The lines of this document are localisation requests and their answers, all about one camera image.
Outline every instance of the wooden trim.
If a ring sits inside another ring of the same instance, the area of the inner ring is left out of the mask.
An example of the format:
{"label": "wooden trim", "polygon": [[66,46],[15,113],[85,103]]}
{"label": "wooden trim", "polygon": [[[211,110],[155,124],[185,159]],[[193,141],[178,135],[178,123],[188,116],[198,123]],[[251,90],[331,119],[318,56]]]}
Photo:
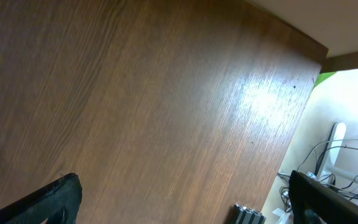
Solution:
{"label": "wooden trim", "polygon": [[323,62],[321,73],[337,72],[358,68],[358,52],[327,58]]}

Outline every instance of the wooden table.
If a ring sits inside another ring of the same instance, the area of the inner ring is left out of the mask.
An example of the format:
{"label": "wooden table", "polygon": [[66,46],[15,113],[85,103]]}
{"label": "wooden table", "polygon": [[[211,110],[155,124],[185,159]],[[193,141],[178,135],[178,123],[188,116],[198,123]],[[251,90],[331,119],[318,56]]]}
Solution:
{"label": "wooden table", "polygon": [[326,52],[243,1],[0,0],[0,208],[76,172],[78,223],[260,210]]}

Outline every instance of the beige wall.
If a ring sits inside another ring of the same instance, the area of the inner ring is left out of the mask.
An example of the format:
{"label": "beige wall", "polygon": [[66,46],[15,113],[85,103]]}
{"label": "beige wall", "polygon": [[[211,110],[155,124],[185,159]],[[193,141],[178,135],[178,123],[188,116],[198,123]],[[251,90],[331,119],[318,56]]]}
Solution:
{"label": "beige wall", "polygon": [[358,51],[358,0],[252,0],[328,49],[328,57]]}

